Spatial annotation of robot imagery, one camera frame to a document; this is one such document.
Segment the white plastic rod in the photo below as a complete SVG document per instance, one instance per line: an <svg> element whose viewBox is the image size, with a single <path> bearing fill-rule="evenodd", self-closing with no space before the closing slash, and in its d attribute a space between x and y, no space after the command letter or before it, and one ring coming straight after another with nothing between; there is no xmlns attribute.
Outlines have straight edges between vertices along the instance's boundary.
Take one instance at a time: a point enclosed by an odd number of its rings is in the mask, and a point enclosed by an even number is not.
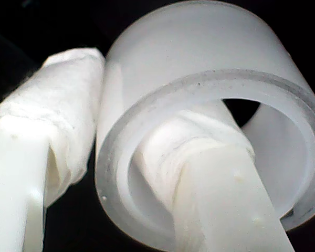
<svg viewBox="0 0 315 252"><path fill-rule="evenodd" d="M0 119L0 252L42 251L46 132L39 122Z"/></svg>
<svg viewBox="0 0 315 252"><path fill-rule="evenodd" d="M227 145L190 156L174 204L177 251L294 251L244 148Z"/></svg>

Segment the white cloth wrapping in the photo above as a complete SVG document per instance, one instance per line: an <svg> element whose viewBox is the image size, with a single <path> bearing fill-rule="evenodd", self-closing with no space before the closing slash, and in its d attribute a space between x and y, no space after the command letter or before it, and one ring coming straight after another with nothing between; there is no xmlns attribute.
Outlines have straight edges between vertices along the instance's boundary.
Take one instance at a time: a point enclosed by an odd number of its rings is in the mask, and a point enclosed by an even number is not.
<svg viewBox="0 0 315 252"><path fill-rule="evenodd" d="M102 92L104 57L94 48L50 56L0 104L0 119L23 117L48 124L49 158L45 206L51 205L87 170Z"/></svg>
<svg viewBox="0 0 315 252"><path fill-rule="evenodd" d="M225 145L245 148L254 158L251 143L222 101L180 111L147 134L134 160L153 193L169 212L184 162L195 153Z"/></svg>

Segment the cotton wrap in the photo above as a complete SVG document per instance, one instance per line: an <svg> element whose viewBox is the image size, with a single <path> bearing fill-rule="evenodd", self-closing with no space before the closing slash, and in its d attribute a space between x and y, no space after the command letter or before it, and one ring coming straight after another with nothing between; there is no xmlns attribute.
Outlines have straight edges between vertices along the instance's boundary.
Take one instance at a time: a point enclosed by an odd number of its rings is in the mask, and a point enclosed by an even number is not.
<svg viewBox="0 0 315 252"><path fill-rule="evenodd" d="M45 206L51 205L87 170L96 132L104 58L94 48L50 56L0 104L0 119L28 118L47 124L51 159Z"/></svg>

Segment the black background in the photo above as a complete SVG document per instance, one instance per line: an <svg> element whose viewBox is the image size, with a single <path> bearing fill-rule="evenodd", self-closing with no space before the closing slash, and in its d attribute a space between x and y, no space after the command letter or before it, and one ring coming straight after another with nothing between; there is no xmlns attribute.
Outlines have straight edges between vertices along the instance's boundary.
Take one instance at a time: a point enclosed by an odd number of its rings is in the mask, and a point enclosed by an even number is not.
<svg viewBox="0 0 315 252"><path fill-rule="evenodd" d="M0 1L0 101L47 56L74 47L106 55L133 21L166 0ZM231 0L266 21L290 52L315 92L315 1ZM48 209L44 252L154 251L127 238L103 212L87 175ZM315 252L315 218L289 232L296 252Z"/></svg>

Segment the white plastic cylinder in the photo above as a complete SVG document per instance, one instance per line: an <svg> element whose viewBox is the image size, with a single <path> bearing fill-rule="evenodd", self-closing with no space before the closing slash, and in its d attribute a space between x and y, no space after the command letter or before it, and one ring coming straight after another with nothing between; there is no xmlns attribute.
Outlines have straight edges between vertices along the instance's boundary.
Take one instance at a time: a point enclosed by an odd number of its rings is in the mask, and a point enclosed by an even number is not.
<svg viewBox="0 0 315 252"><path fill-rule="evenodd" d="M96 186L109 217L134 239L173 250L173 221L132 156L180 110L239 98L261 103L243 127L286 230L315 214L315 95L280 40L234 5L190 1L130 26L107 55Z"/></svg>

